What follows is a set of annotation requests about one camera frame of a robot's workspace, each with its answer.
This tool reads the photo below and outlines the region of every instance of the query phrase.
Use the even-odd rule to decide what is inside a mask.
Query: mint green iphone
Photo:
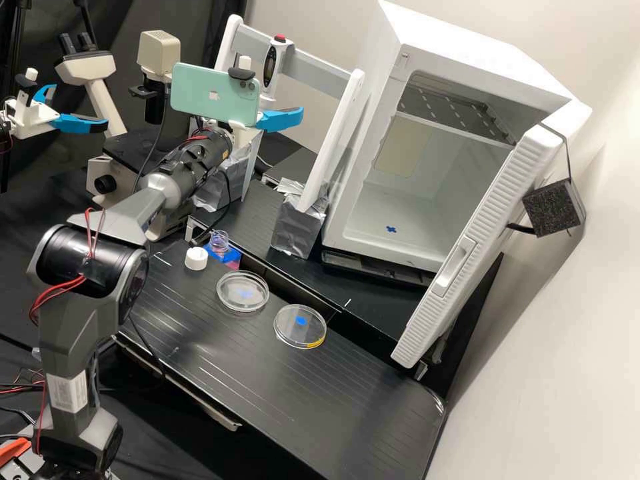
[[[173,66],[171,108],[218,121],[255,125],[260,100],[256,78],[238,80],[227,72],[188,63]]]

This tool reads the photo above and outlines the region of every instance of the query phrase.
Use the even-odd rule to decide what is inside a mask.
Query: gray robot arm
[[[149,268],[145,228],[158,213],[189,201],[230,153],[229,136],[212,131],[206,139],[167,154],[156,170],[142,178],[138,192],[104,212],[93,258],[83,214],[51,228],[40,240],[27,270],[38,286],[45,289],[78,275],[85,281],[39,309],[39,346],[49,401],[34,442],[45,459],[38,479],[66,478],[66,471],[105,478],[122,428],[100,406],[96,349],[116,334],[145,284]],[[89,214],[92,235],[102,214]]]

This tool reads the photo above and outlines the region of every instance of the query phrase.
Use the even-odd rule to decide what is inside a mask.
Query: petri dish
[[[267,282],[246,270],[230,271],[215,286],[218,298],[228,308],[238,312],[256,311],[269,300]]]
[[[280,340],[299,349],[316,348],[327,336],[322,315],[306,305],[282,307],[273,320],[273,329]]]

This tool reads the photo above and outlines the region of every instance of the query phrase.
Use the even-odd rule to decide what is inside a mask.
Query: sticker label
[[[89,402],[87,396],[87,376],[84,371],[75,378],[66,379],[47,374],[47,390],[51,406],[58,410],[78,413]]]

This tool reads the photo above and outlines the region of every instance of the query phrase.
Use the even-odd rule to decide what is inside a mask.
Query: open door
[[[588,106],[572,100],[543,123],[571,140],[590,114]],[[520,200],[560,146],[562,139],[540,125],[522,136],[413,312],[391,358],[404,367],[414,366],[452,324],[510,236],[505,226],[517,220]]]

